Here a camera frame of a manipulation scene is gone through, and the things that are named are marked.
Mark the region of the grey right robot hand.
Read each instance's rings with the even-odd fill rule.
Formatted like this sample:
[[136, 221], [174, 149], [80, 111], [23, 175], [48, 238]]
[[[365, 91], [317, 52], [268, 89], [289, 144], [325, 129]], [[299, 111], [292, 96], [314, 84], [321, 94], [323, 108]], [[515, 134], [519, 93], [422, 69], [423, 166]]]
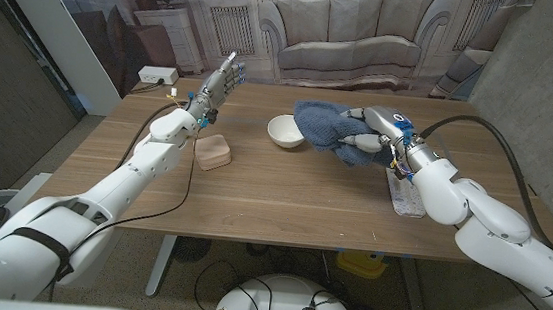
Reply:
[[340, 114], [343, 118], [362, 120], [375, 133], [355, 134], [340, 138], [367, 153], [390, 152], [390, 167], [402, 177], [450, 182], [457, 173], [450, 161], [440, 158], [414, 128], [409, 118], [397, 109], [372, 106], [350, 108]]

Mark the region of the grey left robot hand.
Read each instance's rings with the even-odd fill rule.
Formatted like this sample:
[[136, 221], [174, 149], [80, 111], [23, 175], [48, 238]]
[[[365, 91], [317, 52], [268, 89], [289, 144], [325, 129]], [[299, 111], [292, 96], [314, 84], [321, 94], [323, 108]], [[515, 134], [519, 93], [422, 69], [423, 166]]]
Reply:
[[209, 117], [211, 111], [217, 111], [233, 90], [245, 82], [245, 74], [244, 64], [237, 62], [236, 53], [232, 52], [200, 85], [186, 111], [197, 121]]

